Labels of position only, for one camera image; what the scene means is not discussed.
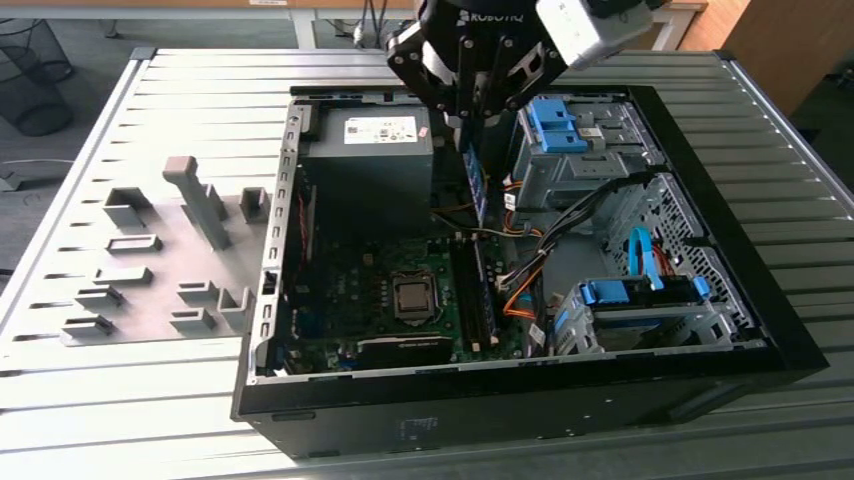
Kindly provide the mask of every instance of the side panel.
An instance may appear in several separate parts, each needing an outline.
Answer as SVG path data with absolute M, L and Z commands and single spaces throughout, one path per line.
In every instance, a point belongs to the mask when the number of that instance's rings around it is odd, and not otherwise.
M 683 422 L 755 389 L 748 378 L 688 379 L 455 400 L 249 415 L 291 458 L 405 452 L 571 437 Z

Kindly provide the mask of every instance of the sticker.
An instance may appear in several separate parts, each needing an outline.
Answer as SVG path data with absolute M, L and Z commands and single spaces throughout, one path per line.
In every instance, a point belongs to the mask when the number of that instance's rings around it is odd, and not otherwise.
M 599 127 L 579 128 L 577 133 L 581 135 L 581 137 L 604 138 L 604 135 L 601 135 L 601 130 L 599 129 Z
M 397 440 L 417 442 L 429 440 L 439 430 L 439 417 L 411 418 L 397 423 Z
M 509 193 L 504 194 L 504 208 L 511 212 L 516 211 L 516 196 Z
M 415 117 L 352 117 L 344 123 L 344 143 L 415 143 Z
M 531 323 L 531 328 L 528 328 L 528 335 L 541 347 L 543 344 L 545 343 L 545 333 L 543 332 L 543 329 L 536 326 L 535 323 Z

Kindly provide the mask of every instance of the table leg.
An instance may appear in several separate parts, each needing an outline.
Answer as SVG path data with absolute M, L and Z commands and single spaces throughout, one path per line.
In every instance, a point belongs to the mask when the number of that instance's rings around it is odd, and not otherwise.
M 104 38 L 118 38 L 121 36 L 116 28 L 118 20 L 98 20 L 97 23 L 104 32 Z
M 291 19 L 296 29 L 296 44 L 299 48 L 317 48 L 315 37 L 315 11 L 312 9 L 292 9 Z
M 696 13 L 694 10 L 679 10 L 667 12 L 670 19 L 662 28 L 652 50 L 676 50 L 684 37 L 684 32 L 691 25 L 691 19 Z

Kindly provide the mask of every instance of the white label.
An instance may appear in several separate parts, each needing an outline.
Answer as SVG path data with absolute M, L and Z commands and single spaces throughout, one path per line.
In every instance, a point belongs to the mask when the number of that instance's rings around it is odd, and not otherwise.
M 352 117 L 344 123 L 344 143 L 415 143 L 415 117 Z
M 516 211 L 516 196 L 509 193 L 504 194 L 504 208 L 511 212 Z
M 528 335 L 531 335 L 531 338 L 541 347 L 543 343 L 545 343 L 545 333 L 543 332 L 543 329 L 536 326 L 535 323 L 531 323 L 531 328 L 528 328 Z
M 601 130 L 599 129 L 599 127 L 592 127 L 592 128 L 579 128 L 577 129 L 577 133 L 580 134 L 581 137 L 585 138 L 603 138 L 604 135 L 601 135 Z

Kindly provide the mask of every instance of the floor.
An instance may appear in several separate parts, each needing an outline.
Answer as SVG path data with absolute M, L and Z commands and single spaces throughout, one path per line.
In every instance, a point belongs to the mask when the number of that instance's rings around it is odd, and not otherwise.
M 26 138 L 0 122 L 0 162 L 76 157 L 136 47 L 296 47 L 293 27 L 283 20 L 126 20 L 118 22 L 121 38 L 112 40 L 102 38 L 96 21 L 57 20 L 50 25 L 77 71 L 60 85 L 74 123 L 48 137 Z M 351 46 L 351 40 L 336 37 L 328 24 L 319 22 L 316 28 L 321 48 Z M 814 147 L 846 184 L 854 185 L 854 162 L 848 158 L 854 148 L 854 92 L 823 83 L 795 113 L 794 121 L 798 128 L 819 130 Z M 25 182 L 17 192 L 0 193 L 0 269 L 14 268 L 66 169 L 61 163 L 14 165 Z M 0 276 L 0 291 L 5 281 L 6 277 Z

